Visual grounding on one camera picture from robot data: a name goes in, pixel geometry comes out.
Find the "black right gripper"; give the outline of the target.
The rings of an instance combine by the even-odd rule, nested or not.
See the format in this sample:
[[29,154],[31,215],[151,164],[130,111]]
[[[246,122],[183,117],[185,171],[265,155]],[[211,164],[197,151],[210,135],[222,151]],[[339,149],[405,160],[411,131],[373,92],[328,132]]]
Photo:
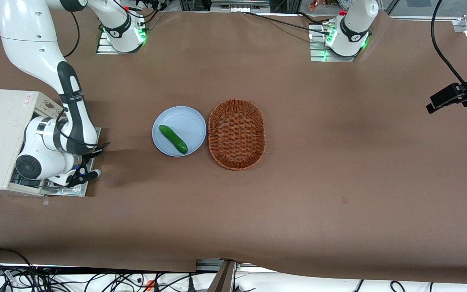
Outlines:
[[96,160],[96,157],[102,154],[103,154],[103,147],[93,148],[89,153],[80,156],[80,159],[79,159],[80,162],[77,168],[78,169],[80,168],[92,169],[94,162]]

